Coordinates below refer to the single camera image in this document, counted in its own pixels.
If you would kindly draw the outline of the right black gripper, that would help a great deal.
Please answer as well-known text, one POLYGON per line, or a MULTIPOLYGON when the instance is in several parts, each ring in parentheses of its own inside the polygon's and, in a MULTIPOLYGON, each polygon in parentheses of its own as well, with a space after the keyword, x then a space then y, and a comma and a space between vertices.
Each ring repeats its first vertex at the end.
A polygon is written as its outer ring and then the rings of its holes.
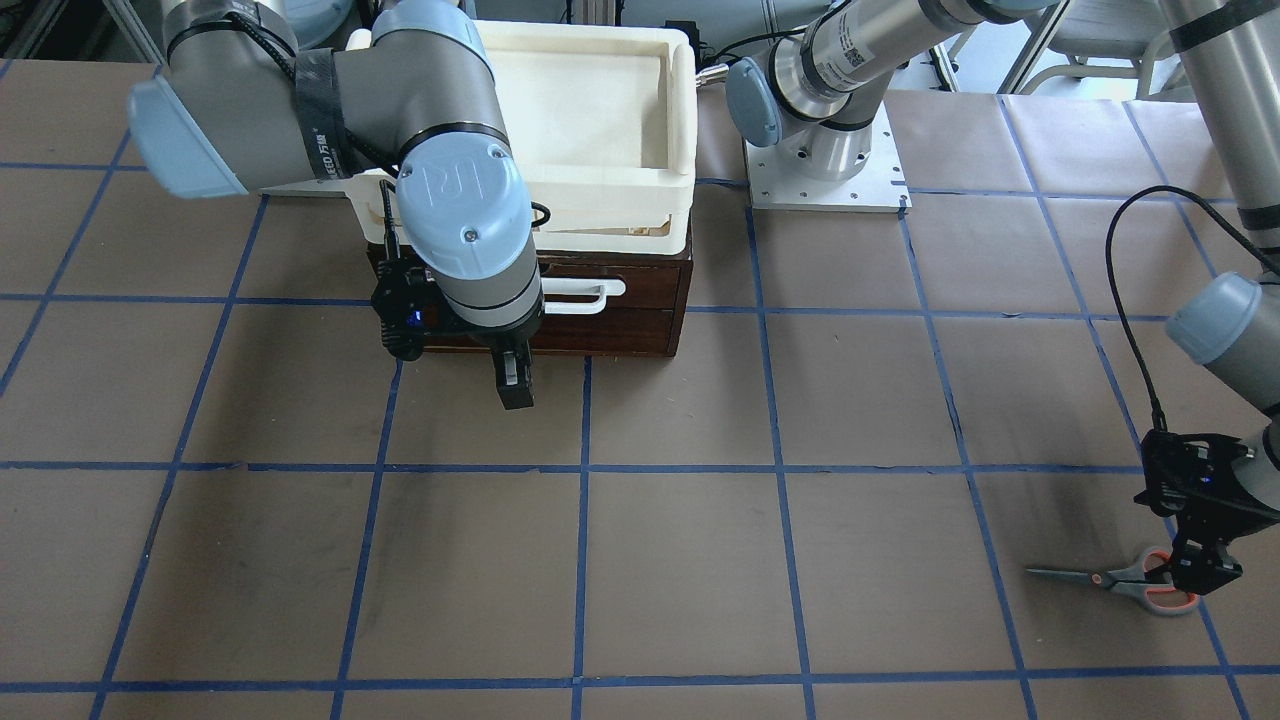
POLYGON ((495 391, 504 410, 535 405, 532 354, 529 341, 544 316, 544 297, 538 290, 531 309, 498 327, 463 319, 448 302, 442 287, 428 277, 420 260, 387 259, 376 264, 378 283, 371 306, 381 328, 381 345, 403 361, 420 359, 429 338, 466 337, 489 350, 494 361, 495 391))

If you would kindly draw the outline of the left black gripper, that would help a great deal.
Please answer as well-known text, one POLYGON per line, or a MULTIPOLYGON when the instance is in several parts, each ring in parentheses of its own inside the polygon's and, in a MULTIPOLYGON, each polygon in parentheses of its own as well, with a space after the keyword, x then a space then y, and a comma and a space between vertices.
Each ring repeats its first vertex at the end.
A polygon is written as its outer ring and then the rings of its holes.
POLYGON ((1208 594, 1244 573, 1229 544, 1277 525, 1277 455, 1268 436, 1149 430, 1140 442, 1144 489, 1135 503, 1175 518, 1166 561, 1172 584, 1208 594))

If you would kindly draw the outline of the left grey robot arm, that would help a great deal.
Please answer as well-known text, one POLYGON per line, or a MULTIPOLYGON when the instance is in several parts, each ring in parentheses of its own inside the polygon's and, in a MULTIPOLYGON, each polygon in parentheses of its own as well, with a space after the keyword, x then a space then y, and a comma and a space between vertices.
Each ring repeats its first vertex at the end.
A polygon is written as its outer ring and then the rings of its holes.
POLYGON ((956 51, 983 24, 1030 28, 1002 91, 1032 94, 1055 77, 1134 79, 1151 95, 1155 67, 1180 61, 1208 128, 1240 222, 1231 224, 1189 190, 1157 184, 1114 213, 1103 242, 1110 293, 1149 402, 1140 442, 1146 487, 1135 497, 1178 532, 1166 559, 1119 575, 1075 582, 1207 594, 1243 575, 1230 543, 1277 524, 1277 4, 1275 1, 831 1, 815 19, 698 54, 698 83, 727 83, 728 108, 754 147, 865 135, 896 67, 934 58, 954 88, 956 51), (1268 420, 1251 439, 1178 434, 1123 304, 1114 247, 1120 222, 1142 199, 1169 193, 1199 206, 1261 265, 1249 281, 1226 273, 1167 322, 1170 338, 1268 420))

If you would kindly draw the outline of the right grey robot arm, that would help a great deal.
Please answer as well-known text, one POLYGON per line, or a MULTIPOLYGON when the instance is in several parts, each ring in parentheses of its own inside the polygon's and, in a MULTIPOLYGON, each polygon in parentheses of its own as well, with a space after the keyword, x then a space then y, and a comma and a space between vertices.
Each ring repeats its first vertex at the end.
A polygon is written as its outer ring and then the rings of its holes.
POLYGON ((166 68, 134 86, 133 140, 180 199, 379 169, 461 333, 521 363, 544 299, 534 204, 474 20, 390 1, 367 47, 300 46, 282 1, 165 1, 166 68))

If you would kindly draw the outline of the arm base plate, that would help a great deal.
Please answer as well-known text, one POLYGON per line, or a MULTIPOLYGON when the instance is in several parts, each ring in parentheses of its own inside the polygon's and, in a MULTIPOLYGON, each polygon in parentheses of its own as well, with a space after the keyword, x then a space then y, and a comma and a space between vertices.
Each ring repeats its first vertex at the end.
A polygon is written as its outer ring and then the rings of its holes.
POLYGON ((759 209, 900 213, 913 206, 884 105, 861 129, 814 126, 768 149, 746 142, 744 151, 759 209))

